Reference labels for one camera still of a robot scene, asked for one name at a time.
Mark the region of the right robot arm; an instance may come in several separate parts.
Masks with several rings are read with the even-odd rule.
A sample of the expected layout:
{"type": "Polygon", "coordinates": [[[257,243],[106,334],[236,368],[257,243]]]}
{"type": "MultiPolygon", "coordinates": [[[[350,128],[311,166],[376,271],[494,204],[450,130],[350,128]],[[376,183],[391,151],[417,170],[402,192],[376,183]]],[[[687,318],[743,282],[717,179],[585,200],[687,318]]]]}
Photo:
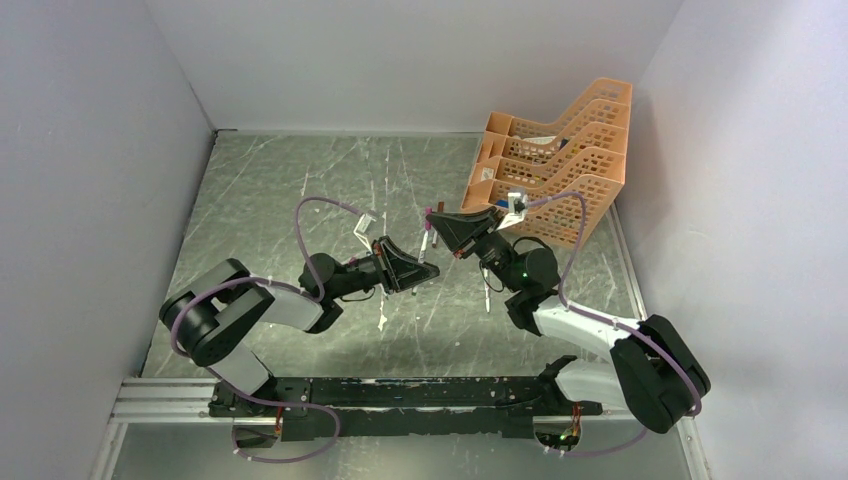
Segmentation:
{"type": "Polygon", "coordinates": [[[517,328],[596,356],[594,362],[570,361],[541,385],[540,402],[548,412],[562,414],[576,402],[595,402],[627,409],[655,433],[700,413],[710,379],[667,318],[621,317],[567,300],[552,248],[532,238],[533,248],[517,250],[501,233],[503,216],[495,208],[428,212],[425,219],[454,257],[476,257],[511,292],[505,308],[517,328]]]}

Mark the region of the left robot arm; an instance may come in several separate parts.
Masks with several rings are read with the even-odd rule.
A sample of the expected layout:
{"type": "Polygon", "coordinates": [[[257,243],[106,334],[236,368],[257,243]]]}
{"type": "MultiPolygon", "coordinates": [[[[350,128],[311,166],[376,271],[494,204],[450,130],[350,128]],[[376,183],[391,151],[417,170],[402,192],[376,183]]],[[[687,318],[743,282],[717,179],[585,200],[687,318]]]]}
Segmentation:
{"type": "Polygon", "coordinates": [[[275,406],[276,380],[243,340],[272,306],[282,310],[277,323],[318,334],[342,315],[344,301],[369,299],[379,290],[411,290],[439,274],[436,265],[402,251],[387,236],[346,263],[326,253],[311,255],[297,286],[255,276],[242,262],[226,259],[167,299],[159,319],[174,346],[237,389],[237,403],[261,416],[275,406]]]}

